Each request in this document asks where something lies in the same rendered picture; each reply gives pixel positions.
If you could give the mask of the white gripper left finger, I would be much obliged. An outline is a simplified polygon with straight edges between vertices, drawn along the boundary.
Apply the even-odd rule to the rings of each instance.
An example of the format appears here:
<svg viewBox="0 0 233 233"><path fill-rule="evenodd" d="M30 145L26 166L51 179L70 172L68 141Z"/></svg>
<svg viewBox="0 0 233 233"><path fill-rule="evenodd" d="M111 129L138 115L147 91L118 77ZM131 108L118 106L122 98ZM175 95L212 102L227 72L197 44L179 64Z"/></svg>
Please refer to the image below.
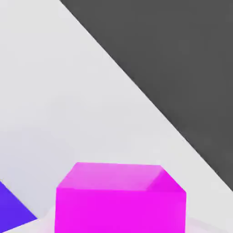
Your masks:
<svg viewBox="0 0 233 233"><path fill-rule="evenodd" d="M43 217L3 233L55 233L55 206Z"/></svg>

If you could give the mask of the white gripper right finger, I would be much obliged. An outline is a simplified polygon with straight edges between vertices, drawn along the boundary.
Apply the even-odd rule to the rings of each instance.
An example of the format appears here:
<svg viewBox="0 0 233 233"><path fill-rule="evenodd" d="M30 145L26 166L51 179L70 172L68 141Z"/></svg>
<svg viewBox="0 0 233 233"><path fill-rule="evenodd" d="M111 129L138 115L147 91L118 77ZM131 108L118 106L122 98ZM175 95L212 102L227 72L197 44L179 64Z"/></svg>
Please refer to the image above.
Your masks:
<svg viewBox="0 0 233 233"><path fill-rule="evenodd" d="M200 220L187 217L185 233L233 233L233 231L229 232Z"/></svg>

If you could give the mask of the small magenta cube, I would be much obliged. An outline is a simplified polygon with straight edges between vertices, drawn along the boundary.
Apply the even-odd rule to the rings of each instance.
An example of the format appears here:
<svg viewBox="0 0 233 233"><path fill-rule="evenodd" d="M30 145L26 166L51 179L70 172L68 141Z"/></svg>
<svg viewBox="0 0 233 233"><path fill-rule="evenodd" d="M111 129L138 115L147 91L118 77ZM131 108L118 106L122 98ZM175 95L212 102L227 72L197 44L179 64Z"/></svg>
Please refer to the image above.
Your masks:
<svg viewBox="0 0 233 233"><path fill-rule="evenodd" d="M78 162L56 188L55 233L185 233L186 197L159 165Z"/></svg>

